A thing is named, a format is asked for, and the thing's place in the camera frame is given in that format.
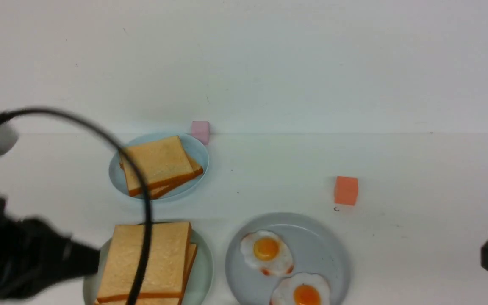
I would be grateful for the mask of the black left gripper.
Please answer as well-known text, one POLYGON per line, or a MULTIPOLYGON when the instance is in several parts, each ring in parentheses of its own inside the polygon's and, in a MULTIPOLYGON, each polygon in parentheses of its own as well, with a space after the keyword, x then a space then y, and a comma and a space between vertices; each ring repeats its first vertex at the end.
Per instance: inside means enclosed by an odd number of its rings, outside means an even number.
POLYGON ((100 251, 58 233, 40 218, 13 219, 0 196, 0 300, 22 300, 97 273, 100 251))

